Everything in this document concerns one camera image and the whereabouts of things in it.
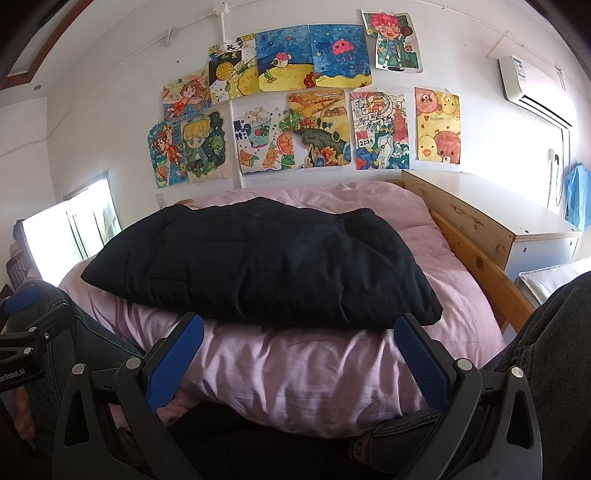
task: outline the white air conditioner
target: white air conditioner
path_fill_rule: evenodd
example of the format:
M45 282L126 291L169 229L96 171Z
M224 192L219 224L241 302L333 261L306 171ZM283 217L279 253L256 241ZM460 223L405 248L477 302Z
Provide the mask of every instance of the white air conditioner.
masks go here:
M545 73L517 57L499 60L505 98L557 127L575 125L577 113L566 92Z

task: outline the drawing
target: drawing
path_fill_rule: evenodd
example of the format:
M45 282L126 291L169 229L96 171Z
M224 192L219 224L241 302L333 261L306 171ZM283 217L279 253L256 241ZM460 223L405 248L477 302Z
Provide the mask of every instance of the drawing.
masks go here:
M234 121L234 134L243 173L296 167L289 111L264 103Z
M316 85L357 88L371 83L361 25L309 25Z
M207 69L179 78L163 89L164 120L178 121L211 107Z
M316 86L308 25L257 33L259 86L264 92Z
M401 72L423 71L421 54L413 21L408 13L390 15L362 11L367 35L377 38L375 66Z
M260 92L254 34L209 48L212 103Z
M349 116L344 90L317 90L288 95L291 130L308 149L304 168L351 162Z
M148 134L148 147L159 189L187 181L187 160L178 122L154 125Z
M409 168L404 94L350 94L357 145L357 168Z
M189 183L226 179L226 141L220 112L196 115L179 122L183 134Z
M448 91L415 88L419 160L460 163L460 99Z

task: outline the screw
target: screw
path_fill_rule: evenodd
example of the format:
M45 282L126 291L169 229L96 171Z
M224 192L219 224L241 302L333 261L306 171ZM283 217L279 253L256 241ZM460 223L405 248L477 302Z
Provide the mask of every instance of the screw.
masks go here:
M133 356L131 358L129 358L126 362L125 362L125 366L127 368L129 368L130 370L135 370L136 368L138 368L140 365L142 364L142 361L137 358L136 356Z
M457 366L466 372L472 370L472 362L470 362L467 358L460 358L457 361Z
M84 372L84 368L84 364L76 364L72 367L72 373L74 375L82 375L82 373Z
M517 378L522 378L523 377L523 370L519 367L513 367L511 369L511 373L513 375L515 375Z

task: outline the bed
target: bed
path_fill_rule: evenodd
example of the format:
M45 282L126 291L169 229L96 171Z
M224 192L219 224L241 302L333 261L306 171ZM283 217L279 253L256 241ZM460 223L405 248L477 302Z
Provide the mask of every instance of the bed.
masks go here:
M476 245L444 218L430 214L423 200L400 183L235 190L190 206L228 205L257 196L332 213L369 207L384 218L408 245L444 307L441 320L426 331L455 358L486 364L505 346L499 325L509 322L518 331L532 311ZM80 274L88 262L72 269L60 287L106 328L147 351L176 325L176 314L133 304L83 282ZM165 421L195 401L208 400L286 432L333 438L361 434L425 406L391 330L276 331L219 320L205 323L204 342L179 396L160 413Z

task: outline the black jacket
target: black jacket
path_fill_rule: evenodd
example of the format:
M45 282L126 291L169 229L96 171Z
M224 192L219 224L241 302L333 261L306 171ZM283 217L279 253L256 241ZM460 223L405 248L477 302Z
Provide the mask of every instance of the black jacket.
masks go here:
M266 198L165 208L114 237L82 279L135 303L271 327L389 329L442 307L370 209L333 215Z

